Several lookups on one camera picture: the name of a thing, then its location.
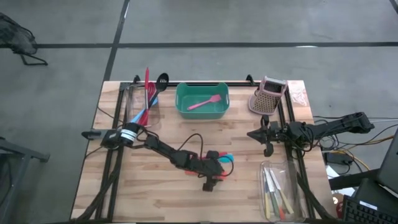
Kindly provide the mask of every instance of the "pink cheese grater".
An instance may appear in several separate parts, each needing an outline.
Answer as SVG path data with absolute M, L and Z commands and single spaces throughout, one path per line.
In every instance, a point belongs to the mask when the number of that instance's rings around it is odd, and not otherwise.
M 249 109 L 258 114 L 273 114 L 286 88 L 286 80 L 277 80 L 265 76 L 259 88 L 249 99 Z

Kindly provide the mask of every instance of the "keyboard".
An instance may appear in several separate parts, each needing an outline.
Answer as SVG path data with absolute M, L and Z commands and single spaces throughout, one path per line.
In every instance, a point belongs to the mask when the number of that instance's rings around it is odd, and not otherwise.
M 398 224 L 398 213 L 393 214 L 377 206 L 344 195 L 343 221 L 369 224 Z

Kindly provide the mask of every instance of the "teal plastic bin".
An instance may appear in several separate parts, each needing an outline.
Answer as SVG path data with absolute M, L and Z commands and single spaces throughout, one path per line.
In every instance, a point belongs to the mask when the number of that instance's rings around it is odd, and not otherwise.
M 221 96 L 219 102 L 188 110 L 189 106 L 209 100 L 217 94 Z M 217 86 L 188 86 L 180 83 L 175 93 L 175 107 L 184 119 L 220 119 L 229 108 L 228 86 L 225 83 Z

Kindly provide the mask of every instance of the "gray concrete floor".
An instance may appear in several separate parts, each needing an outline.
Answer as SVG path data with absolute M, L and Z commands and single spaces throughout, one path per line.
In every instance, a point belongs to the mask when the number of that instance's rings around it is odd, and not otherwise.
M 123 0 L 3 0 L 0 11 L 40 44 L 111 43 Z M 374 42 L 398 40 L 388 0 L 131 1 L 121 42 Z M 26 67 L 0 49 L 0 136 L 51 153 L 34 161 L 13 223 L 68 220 L 110 49 L 39 49 L 48 67 Z M 111 80 L 168 72 L 172 80 L 241 80 L 247 74 L 305 80 L 313 114 L 398 116 L 394 47 L 119 49 Z M 361 142 L 370 134 L 342 134 Z M 394 134 L 395 129 L 381 137 Z M 388 142 L 353 150 L 378 168 Z M 343 172 L 346 167 L 334 168 Z M 354 166 L 350 173 L 358 172 Z

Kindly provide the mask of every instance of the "wooden table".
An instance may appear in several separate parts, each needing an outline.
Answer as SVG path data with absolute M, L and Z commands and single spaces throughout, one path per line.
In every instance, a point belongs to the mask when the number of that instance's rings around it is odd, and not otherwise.
M 120 82 L 104 82 L 98 106 L 114 114 Z M 297 121 L 313 123 L 303 81 L 289 82 Z M 248 109 L 248 99 L 256 87 L 230 87 L 230 107 L 219 120 L 185 120 L 175 109 L 175 88 L 169 87 L 159 95 L 158 123 L 150 128 L 161 141 L 178 148 L 193 133 L 200 133 L 207 150 L 228 151 L 233 154 L 234 172 L 218 183 L 213 192 L 202 192 L 204 179 L 185 175 L 168 159 L 148 149 L 125 148 L 114 222 L 264 222 L 259 209 L 257 173 L 262 161 L 284 162 L 285 149 L 274 144 L 274 154 L 264 157 L 265 145 L 246 136 L 260 127 L 260 118 Z M 141 110 L 142 88 L 134 90 L 134 111 Z M 279 121 L 277 113 L 270 117 Z M 113 119 L 97 110 L 93 128 L 110 129 Z M 87 153 L 98 148 L 92 141 Z M 200 142 L 193 138 L 184 149 L 200 152 Z M 78 217 L 94 199 L 101 184 L 106 150 L 88 157 L 83 166 L 72 218 Z M 312 192 L 326 210 L 335 216 L 331 190 L 319 148 L 306 153 L 305 165 Z M 229 165 L 223 164 L 225 170 Z

